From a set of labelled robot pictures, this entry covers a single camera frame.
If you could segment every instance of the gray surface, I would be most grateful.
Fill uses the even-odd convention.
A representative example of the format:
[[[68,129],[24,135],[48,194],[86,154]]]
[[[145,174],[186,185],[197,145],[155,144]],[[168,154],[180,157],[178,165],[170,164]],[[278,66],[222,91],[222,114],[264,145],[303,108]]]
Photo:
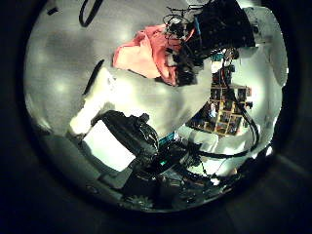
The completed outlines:
[[[81,95],[98,61],[105,59],[105,66],[110,66],[118,46],[132,40],[146,25],[162,23],[167,6],[186,6],[179,0],[104,1],[92,24],[82,28],[78,21],[81,5],[82,1],[57,1],[57,13],[42,13],[32,31],[25,62],[27,108],[38,125],[61,136],[82,107]],[[117,78],[116,109],[136,112],[137,106],[147,111],[160,136],[192,117],[210,94],[208,66],[200,85],[187,88],[172,88],[128,71],[109,71]]]

